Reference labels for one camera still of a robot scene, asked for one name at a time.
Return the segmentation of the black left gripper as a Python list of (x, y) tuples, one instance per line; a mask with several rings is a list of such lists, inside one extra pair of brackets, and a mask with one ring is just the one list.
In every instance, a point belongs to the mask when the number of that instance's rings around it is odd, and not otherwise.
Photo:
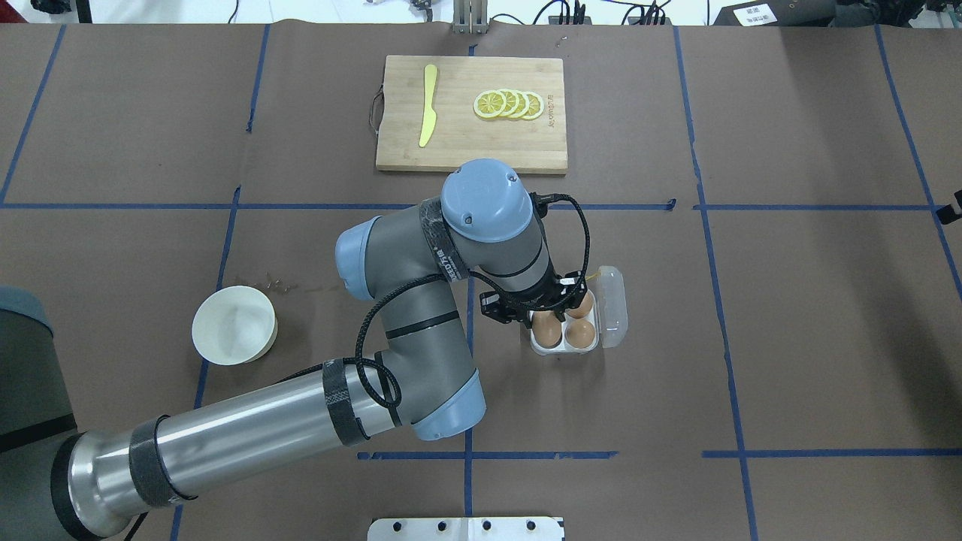
[(579, 307), (588, 292), (583, 270), (565, 275), (549, 270), (535, 286), (522, 292), (505, 290), (485, 274), (479, 274), (479, 280), (492, 288), (479, 295), (482, 315), (500, 323), (532, 325), (536, 312), (550, 312), (560, 319), (564, 311)]

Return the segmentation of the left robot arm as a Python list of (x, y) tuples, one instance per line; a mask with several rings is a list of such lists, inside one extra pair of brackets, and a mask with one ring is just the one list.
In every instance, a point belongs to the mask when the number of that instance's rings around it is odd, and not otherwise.
[(485, 316), (529, 323), (586, 295), (559, 275), (543, 218), (567, 194), (526, 191), (495, 159), (447, 176), (437, 198), (340, 234), (348, 292), (371, 301), (354, 352), (278, 383), (120, 432), (77, 428), (53, 329), (31, 292), (2, 287), (2, 538), (103, 540), (156, 509), (409, 425), (451, 437), (483, 418), (479, 370), (451, 290), (475, 277)]

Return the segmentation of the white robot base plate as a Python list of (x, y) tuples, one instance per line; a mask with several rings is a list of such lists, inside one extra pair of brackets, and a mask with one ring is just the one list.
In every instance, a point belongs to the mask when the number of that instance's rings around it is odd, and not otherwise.
[(383, 518), (368, 540), (564, 540), (564, 519), (550, 516)]

